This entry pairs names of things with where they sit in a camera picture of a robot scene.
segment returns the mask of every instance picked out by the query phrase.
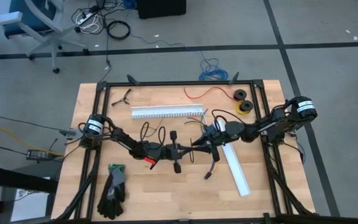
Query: glove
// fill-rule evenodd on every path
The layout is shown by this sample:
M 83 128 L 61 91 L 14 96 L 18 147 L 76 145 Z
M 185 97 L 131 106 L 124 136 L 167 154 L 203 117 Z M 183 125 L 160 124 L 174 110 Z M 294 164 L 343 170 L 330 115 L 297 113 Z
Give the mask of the glove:
M 113 220 L 124 212 L 120 204 L 120 202 L 125 201 L 124 182 L 124 165 L 110 165 L 109 177 L 104 185 L 98 204 L 98 212 L 104 218 L 108 217 Z

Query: wooden table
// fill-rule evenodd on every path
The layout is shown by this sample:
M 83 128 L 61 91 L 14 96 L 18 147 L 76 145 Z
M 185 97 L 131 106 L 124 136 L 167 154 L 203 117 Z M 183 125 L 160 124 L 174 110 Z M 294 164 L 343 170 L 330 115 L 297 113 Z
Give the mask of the wooden table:
M 269 107 L 273 108 L 284 102 L 280 82 L 278 80 L 265 80 L 265 91 Z M 190 96 L 200 96 L 212 86 L 198 85 L 187 86 L 186 91 Z M 241 88 L 248 93 L 247 100 L 252 101 L 248 85 L 220 85 L 229 94 Z M 72 128 L 78 123 L 86 122 L 92 112 L 96 84 L 82 84 L 73 116 Z M 119 103 L 112 107 L 110 104 L 120 100 L 128 87 L 114 87 L 109 94 L 109 108 L 107 116 L 116 126 L 121 127 L 132 138 L 139 140 L 140 127 L 145 121 L 150 127 L 156 128 L 161 118 L 131 119 L 131 106 L 152 105 L 182 105 L 192 103 L 204 104 L 204 109 L 228 110 L 236 113 L 233 100 L 230 100 L 221 90 L 214 89 L 206 96 L 192 100 L 186 97 L 183 86 L 134 86 L 128 99 L 131 105 Z M 103 97 L 100 100 L 101 111 Z M 263 106 L 259 102 L 262 116 Z M 223 114 L 228 120 L 235 120 L 228 114 Z M 256 120 L 255 111 L 241 116 L 246 123 Z M 211 113 L 207 113 L 208 124 L 212 123 Z M 162 126 L 167 129 L 166 143 L 170 143 L 169 131 L 176 130 L 178 140 L 182 145 L 190 145 L 190 138 L 197 139 L 201 135 L 198 125 L 185 126 L 186 118 L 164 118 Z M 157 133 L 147 138 L 149 141 L 158 142 Z M 285 142 L 297 147 L 294 138 L 286 137 Z M 270 194 L 267 171 L 259 139 L 252 143 L 236 141 L 232 143 L 236 151 L 242 170 L 250 187 L 251 194 L 240 197 L 234 183 L 233 176 L 227 164 L 226 158 L 219 148 L 221 160 L 218 162 L 213 175 L 204 180 L 204 175 L 211 167 L 211 155 L 203 152 L 195 152 L 195 162 L 192 164 L 186 155 L 181 161 L 181 174 L 173 171 L 172 161 L 160 161 L 153 170 L 149 170 L 150 164 L 145 161 L 133 159 L 128 151 L 116 142 L 103 142 L 99 175 L 96 186 L 96 198 L 94 203 L 93 221 L 108 221 L 96 211 L 104 183 L 108 177 L 109 164 L 126 165 L 126 200 L 122 204 L 124 213 L 115 220 L 177 220 L 177 219 L 206 219 L 206 218 L 255 218 L 262 217 L 264 212 L 274 216 L 272 197 Z M 66 154 L 71 152 L 75 144 L 66 148 Z M 62 167 L 59 186 L 53 207 L 52 218 L 61 214 L 78 190 L 81 168 L 85 150 L 79 149 L 68 156 Z M 301 163 L 298 151 L 282 145 L 280 146 L 287 184 L 298 200 L 309 210 L 314 211 L 308 183 Z M 277 186 L 281 208 L 284 211 L 282 194 Z M 85 217 L 88 204 L 88 192 L 83 197 L 82 217 Z

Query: metal frame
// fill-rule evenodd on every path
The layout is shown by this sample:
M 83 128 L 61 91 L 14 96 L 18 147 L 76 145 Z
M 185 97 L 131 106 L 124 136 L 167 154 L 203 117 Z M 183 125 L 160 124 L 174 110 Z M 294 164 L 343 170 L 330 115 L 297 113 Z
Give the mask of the metal frame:
M 140 86 L 176 86 L 176 85 L 228 85 L 228 84 L 229 84 L 229 81 L 202 81 L 202 82 L 201 81 L 189 81 L 189 82 L 143 82 L 143 83 L 140 83 L 139 85 Z M 264 110 L 266 111 L 266 114 L 268 115 L 270 113 L 269 105 L 268 105 L 268 102 L 266 99 L 265 88 L 263 85 L 263 80 L 238 80 L 238 81 L 235 81 L 234 85 L 250 85 L 250 89 L 251 89 L 251 93 L 252 93 L 252 101 L 254 102 L 254 105 L 255 105 L 255 113 L 256 113 L 257 119 L 261 118 L 260 108 L 259 108 L 259 104 L 258 104 L 258 97 L 256 94 L 257 88 L 260 90 L 260 94 L 262 96 L 262 103 L 264 105 Z M 102 94 L 102 91 L 104 90 L 104 101 L 103 101 L 103 107 L 102 107 L 101 114 L 106 116 L 107 110 L 109 107 L 108 100 L 109 100 L 110 89 L 117 87 L 117 86 L 134 86 L 134 84 L 133 83 L 107 83 L 107 82 L 98 83 L 96 86 L 96 94 L 95 94 L 93 110 L 92 110 L 93 114 L 98 113 L 100 96 Z M 262 145 L 263 145 L 266 168 L 269 169 L 268 164 L 269 164 L 269 162 L 271 163 L 269 148 L 267 147 L 267 144 L 266 144 L 264 138 L 261 138 L 261 141 L 262 141 Z M 84 156 L 82 173 L 81 173 L 80 186 L 86 179 L 86 174 L 87 174 L 88 167 L 89 167 L 91 150 L 95 150 L 96 153 L 100 153 L 101 147 L 99 147 L 97 149 L 87 149 L 86 150 L 85 156 Z M 275 160 L 276 160 L 276 165 L 278 167 L 277 172 L 278 172 L 281 180 L 285 183 L 285 174 L 283 171 L 280 153 L 279 153 L 277 147 L 275 147 L 274 153 L 275 153 L 274 156 L 275 156 Z M 270 185 L 270 192 L 272 194 L 273 207 L 274 207 L 275 214 L 277 216 L 277 215 L 281 214 L 281 208 L 280 208 L 280 204 L 278 202 L 278 193 L 277 193 L 277 189 L 276 189 L 276 185 L 275 185 L 273 176 L 271 174 L 269 174 L 269 172 L 267 173 L 267 175 L 268 175 L 268 181 L 269 181 L 269 185 Z M 86 218 L 89 218 L 89 219 L 92 219 L 94 195 L 95 195 L 95 191 L 96 191 L 96 181 L 97 181 L 97 176 L 93 179 L 93 181 L 91 183 L 91 189 L 89 192 L 88 207 L 87 207 L 87 211 L 86 211 Z M 292 214 L 290 201 L 287 198 L 287 196 L 284 194 L 284 191 L 283 191 L 283 196 L 285 199 L 284 202 L 285 202 L 285 207 L 287 209 L 287 213 Z M 79 202 L 79 204 L 76 208 L 74 218 L 80 218 L 81 209 L 82 209 L 82 201 Z M 265 216 L 265 218 L 208 219 L 208 220 L 191 220 L 191 222 L 192 223 L 227 223 L 227 222 L 265 223 L 266 219 L 269 218 L 269 215 L 268 215 L 268 213 L 265 213 L 263 215 Z M 165 221 L 164 220 L 147 220 L 147 221 L 141 221 L 141 222 L 122 221 L 122 222 L 114 222 L 114 223 L 166 223 L 166 222 L 175 222 L 175 221 L 186 223 L 189 220 L 165 220 Z M 95 222 L 95 223 L 109 223 L 109 221 Z

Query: white plastic strip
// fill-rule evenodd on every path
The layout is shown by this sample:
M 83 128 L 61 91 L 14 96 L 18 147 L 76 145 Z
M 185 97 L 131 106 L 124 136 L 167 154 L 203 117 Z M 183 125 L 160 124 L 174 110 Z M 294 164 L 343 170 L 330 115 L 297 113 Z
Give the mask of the white plastic strip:
M 219 127 L 222 131 L 225 130 L 224 124 L 221 120 L 218 121 Z M 226 156 L 227 163 L 229 164 L 231 173 L 233 174 L 234 181 L 236 182 L 237 189 L 241 197 L 251 194 L 249 186 L 241 169 L 239 160 L 237 159 L 236 152 L 234 151 L 232 144 L 226 144 L 222 146 L 223 153 Z
M 131 114 L 132 119 L 203 115 L 202 104 L 138 106 L 138 107 L 131 107 L 131 109 L 132 109 L 132 114 Z

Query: office chair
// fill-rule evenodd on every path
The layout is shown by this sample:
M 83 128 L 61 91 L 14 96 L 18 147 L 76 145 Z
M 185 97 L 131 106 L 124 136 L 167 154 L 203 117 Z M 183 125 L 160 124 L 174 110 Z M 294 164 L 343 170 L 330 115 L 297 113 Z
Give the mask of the office chair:
M 68 41 L 63 37 L 69 33 L 76 24 L 62 28 L 64 0 L 12 0 L 9 14 L 0 15 L 0 25 L 4 26 L 4 33 L 9 39 L 12 35 L 28 34 L 40 42 L 26 56 L 34 60 L 34 52 L 52 47 L 53 72 L 58 74 L 60 69 L 56 67 L 55 61 L 57 49 L 61 50 L 61 44 L 73 45 L 83 48 L 83 53 L 89 55 L 85 45 Z

